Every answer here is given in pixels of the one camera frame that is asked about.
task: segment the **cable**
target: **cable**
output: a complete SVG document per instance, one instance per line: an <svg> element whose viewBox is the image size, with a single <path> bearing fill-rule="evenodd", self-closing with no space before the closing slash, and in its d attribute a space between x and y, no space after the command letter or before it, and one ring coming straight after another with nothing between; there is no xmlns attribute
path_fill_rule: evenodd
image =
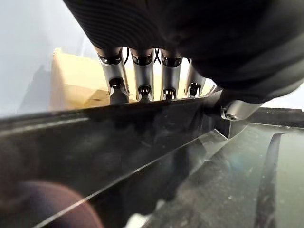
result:
<svg viewBox="0 0 304 228"><path fill-rule="evenodd" d="M156 55L156 56L155 56L155 59L154 59L153 63L155 63L156 60L158 60L158 62L159 62L160 64L162 64L160 58L158 57L158 54L159 54L159 52L160 52L160 49L159 49L159 48L156 48L156 49L154 49L154 52L155 52L155 55Z"/></svg>
<svg viewBox="0 0 304 228"><path fill-rule="evenodd" d="M126 64L126 62L128 61L129 58L129 48L127 48L127 57L125 58L124 64Z"/></svg>

